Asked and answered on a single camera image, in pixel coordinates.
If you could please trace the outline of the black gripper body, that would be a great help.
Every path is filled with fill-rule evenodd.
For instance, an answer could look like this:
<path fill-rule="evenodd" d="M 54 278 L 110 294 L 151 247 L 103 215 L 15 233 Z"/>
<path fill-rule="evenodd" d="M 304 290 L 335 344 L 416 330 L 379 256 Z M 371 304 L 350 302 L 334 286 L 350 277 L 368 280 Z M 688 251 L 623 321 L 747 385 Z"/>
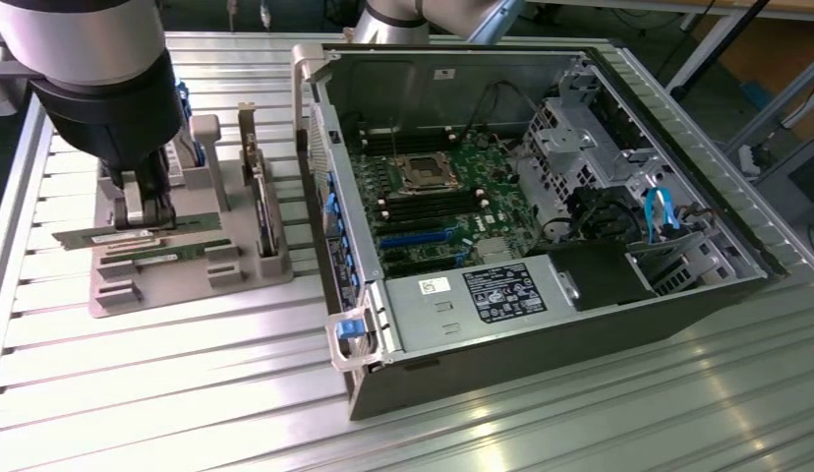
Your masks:
<path fill-rule="evenodd" d="M 134 79 L 110 86 L 31 86 L 60 137 L 115 173 L 159 173 L 160 151 L 182 127 L 171 56 L 163 52 Z"/>

